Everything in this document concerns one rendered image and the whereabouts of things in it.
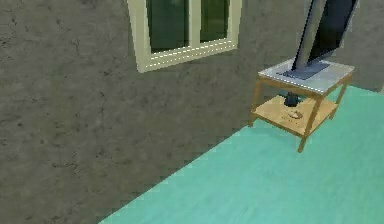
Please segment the cream framed window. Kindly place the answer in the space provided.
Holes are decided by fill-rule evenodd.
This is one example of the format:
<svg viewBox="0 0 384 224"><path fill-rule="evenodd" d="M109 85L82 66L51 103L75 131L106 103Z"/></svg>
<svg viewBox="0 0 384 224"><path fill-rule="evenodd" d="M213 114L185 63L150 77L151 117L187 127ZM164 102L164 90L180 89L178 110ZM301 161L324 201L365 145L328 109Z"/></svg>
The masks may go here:
<svg viewBox="0 0 384 224"><path fill-rule="evenodd" d="M126 0L140 73L234 50L243 0Z"/></svg>

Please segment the small black object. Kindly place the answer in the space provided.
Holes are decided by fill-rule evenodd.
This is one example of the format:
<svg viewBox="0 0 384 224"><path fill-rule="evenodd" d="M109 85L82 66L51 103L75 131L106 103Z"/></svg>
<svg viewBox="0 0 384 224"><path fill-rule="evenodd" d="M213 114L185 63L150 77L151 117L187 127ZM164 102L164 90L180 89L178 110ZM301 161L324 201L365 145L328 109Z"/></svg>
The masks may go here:
<svg viewBox="0 0 384 224"><path fill-rule="evenodd" d="M287 107L296 107L298 103L299 103L299 96L292 92L288 92L284 100L284 105Z"/></svg>

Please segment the wooden table with white top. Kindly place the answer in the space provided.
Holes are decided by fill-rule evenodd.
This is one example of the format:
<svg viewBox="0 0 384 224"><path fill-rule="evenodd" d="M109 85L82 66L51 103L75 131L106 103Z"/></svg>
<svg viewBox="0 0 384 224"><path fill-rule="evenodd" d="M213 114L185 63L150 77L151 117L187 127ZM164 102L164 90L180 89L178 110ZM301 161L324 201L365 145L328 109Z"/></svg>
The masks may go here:
<svg viewBox="0 0 384 224"><path fill-rule="evenodd" d="M332 119L340 105L345 90L352 80L354 66L329 62L329 66L307 80L294 79L281 75L292 67L293 59L258 72L249 113L248 126L257 119L268 122L301 139L298 152L304 149L308 137L326 120ZM262 85L276 87L287 92L305 96L296 107L284 105L283 96L257 105ZM303 117L293 119L289 111L299 111Z"/></svg>

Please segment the black television set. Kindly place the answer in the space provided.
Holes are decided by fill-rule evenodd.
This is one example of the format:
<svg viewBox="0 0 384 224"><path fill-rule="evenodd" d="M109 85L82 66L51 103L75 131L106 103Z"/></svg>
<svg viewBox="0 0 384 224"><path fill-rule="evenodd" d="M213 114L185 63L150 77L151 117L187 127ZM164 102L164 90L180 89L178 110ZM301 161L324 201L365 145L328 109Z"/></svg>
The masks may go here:
<svg viewBox="0 0 384 224"><path fill-rule="evenodd" d="M341 46L358 0L311 0L292 67L281 75L307 80L329 66L323 59Z"/></svg>

